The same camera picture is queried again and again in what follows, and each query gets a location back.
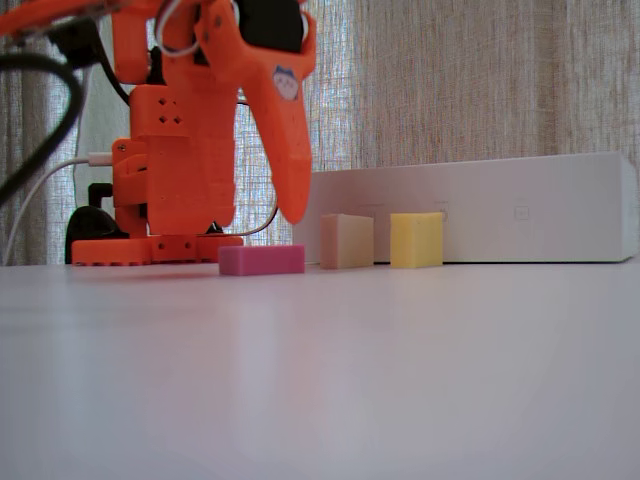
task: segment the white cable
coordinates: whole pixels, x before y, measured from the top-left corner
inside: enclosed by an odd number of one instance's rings
[[[156,37],[158,48],[167,57],[184,57],[185,55],[191,55],[195,53],[196,51],[198,51],[198,48],[200,48],[197,40],[190,47],[183,48],[181,50],[174,50],[173,48],[169,48],[164,44],[164,29],[173,14],[176,12],[176,10],[178,10],[180,3],[182,3],[182,0],[170,0],[169,4],[166,4],[165,2],[166,7],[164,7],[164,5],[160,7],[160,11],[156,20],[156,26],[154,28],[154,35]]]
[[[233,8],[233,18],[236,19],[236,25],[240,25],[240,7],[235,0],[231,0],[231,8]]]
[[[18,227],[20,226],[20,222],[24,217],[27,209],[29,208],[29,204],[33,200],[33,197],[40,191],[42,185],[55,173],[62,170],[63,168],[70,167],[71,165],[80,165],[83,163],[88,163],[92,167],[100,167],[100,166],[108,166],[111,165],[111,154],[110,153],[90,153],[88,158],[74,158],[73,160],[67,160],[62,163],[59,163],[55,167],[52,167],[49,171],[47,171],[40,180],[36,182],[36,184],[31,188],[27,198],[25,198],[22,207],[20,207],[20,211],[18,212],[18,216],[16,220],[13,222],[13,227],[11,227],[11,233],[9,234],[9,240],[7,241],[7,248],[4,251],[3,258],[3,266],[9,266],[11,263],[11,254],[13,253],[13,245],[16,241],[16,235],[18,234]]]
[[[304,42],[309,36],[309,20],[304,13],[300,13],[302,19],[302,41]]]
[[[82,71],[82,91],[84,92],[84,102],[82,102],[82,112],[80,112],[80,116],[78,117],[78,128],[76,132],[76,144],[74,148],[74,155],[77,157],[78,152],[80,151],[80,140],[82,138],[82,121],[84,120],[84,107],[87,105],[87,99],[90,95],[91,89],[91,77],[93,74],[93,65],[85,68]]]

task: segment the table surface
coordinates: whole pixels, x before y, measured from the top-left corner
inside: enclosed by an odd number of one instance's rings
[[[3,479],[640,478],[640,263],[0,269]]]

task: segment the white box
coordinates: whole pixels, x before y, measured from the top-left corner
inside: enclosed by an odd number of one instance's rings
[[[389,261],[390,214],[442,211],[444,261],[618,262],[638,253],[635,168],[620,153],[554,155],[316,172],[294,226],[320,258],[320,217],[375,219],[375,261]]]

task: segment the curtain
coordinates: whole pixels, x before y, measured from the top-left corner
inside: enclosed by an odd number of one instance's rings
[[[0,12],[19,5],[19,0],[0,0]],[[8,39],[0,39],[7,53]],[[29,45],[29,51],[56,56],[44,41]],[[0,75],[0,179],[4,181],[56,127],[67,105],[67,87],[57,78],[41,73],[11,72]],[[75,153],[76,129],[49,159],[45,169]],[[0,209],[0,249],[4,252],[9,231],[28,188],[37,178]],[[51,178],[27,211],[14,247],[15,263],[59,263],[63,260],[64,229],[74,206],[71,173]]]
[[[637,2],[310,0],[304,8],[318,21],[317,67],[304,85],[315,170],[604,150],[620,150],[638,164]],[[107,45],[109,30],[103,22]],[[37,122],[27,120],[34,113],[20,95],[37,93],[22,93],[17,77],[2,81],[2,111],[29,125],[23,135],[6,116],[0,120],[7,169],[35,141]],[[126,109],[102,72],[90,84],[81,153],[109,150],[128,128]],[[42,96],[36,112],[63,108],[60,99]],[[268,216],[273,189],[255,124],[242,106],[236,147],[238,208],[229,231],[245,231]],[[109,169],[100,170],[77,169],[79,204],[86,203],[89,183],[110,179]],[[61,259],[74,198],[68,174],[50,183],[45,198],[25,222],[22,263]],[[15,205],[0,212],[2,236]],[[290,226],[278,217],[249,242],[290,238]]]

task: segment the pink block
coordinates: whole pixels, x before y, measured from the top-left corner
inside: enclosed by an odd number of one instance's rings
[[[220,247],[221,275],[304,273],[304,245]]]

